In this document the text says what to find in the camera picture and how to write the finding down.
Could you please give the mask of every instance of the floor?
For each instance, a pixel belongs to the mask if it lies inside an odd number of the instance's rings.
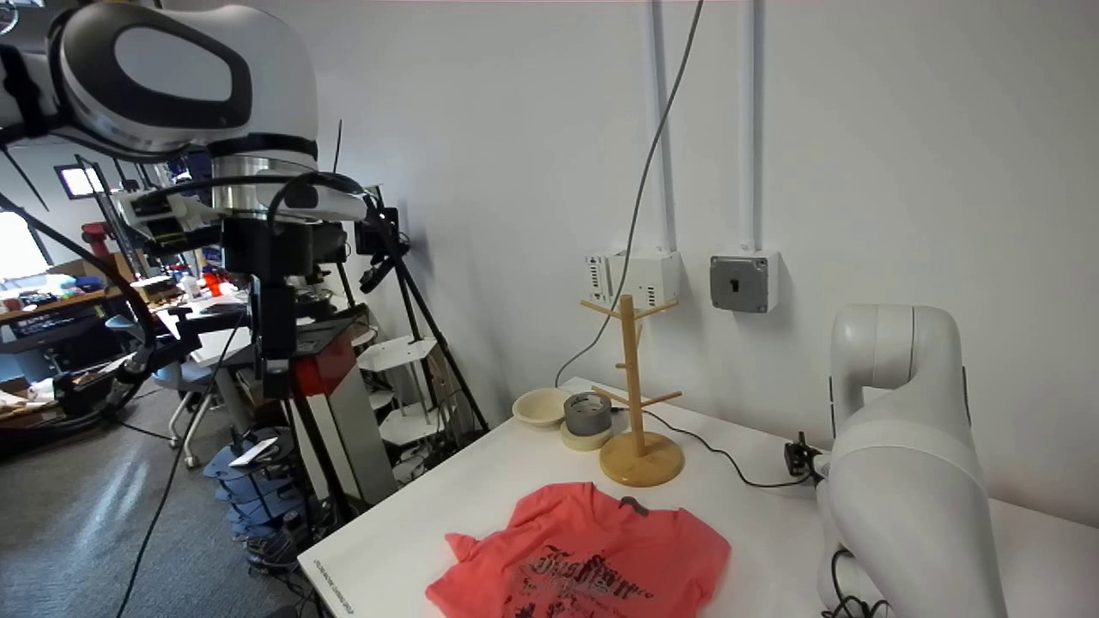
[[[131,404],[131,425],[163,432],[170,404],[176,393],[143,386]],[[227,425],[214,412],[194,452],[210,462],[227,444]],[[122,425],[3,457],[0,616],[116,616],[170,462],[167,444]],[[315,616],[315,607],[282,579],[247,571],[243,543],[228,532],[216,487],[178,462],[122,616],[287,618]]]

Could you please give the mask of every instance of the wooden stand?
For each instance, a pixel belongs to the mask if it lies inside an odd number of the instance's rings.
[[[628,432],[619,432],[605,444],[596,463],[605,473],[628,487],[651,487],[666,483],[683,472],[683,450],[654,432],[644,432],[644,409],[642,402],[642,371],[638,371],[638,329],[636,322],[651,317],[636,312],[633,294],[620,294],[619,321],[620,321],[620,347],[623,347],[623,404],[628,404]]]

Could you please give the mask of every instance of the wall switch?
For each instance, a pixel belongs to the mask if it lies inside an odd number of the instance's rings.
[[[780,253],[714,253],[710,300],[732,312],[773,312],[780,291]]]
[[[594,253],[586,258],[586,300],[611,306],[623,253]],[[628,262],[620,294],[633,294],[638,309],[673,306],[681,300],[683,262],[673,250],[636,250]]]

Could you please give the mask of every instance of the small bowl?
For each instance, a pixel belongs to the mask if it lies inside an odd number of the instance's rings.
[[[557,425],[562,418],[566,393],[536,387],[510,402],[510,415],[525,425]]]

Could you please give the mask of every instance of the round wooden base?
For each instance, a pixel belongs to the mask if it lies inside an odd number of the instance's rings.
[[[683,472],[681,444],[644,432],[644,450],[638,452],[633,441],[636,441],[633,432],[619,432],[596,452],[596,463],[611,481],[628,487],[654,487],[681,476]]]

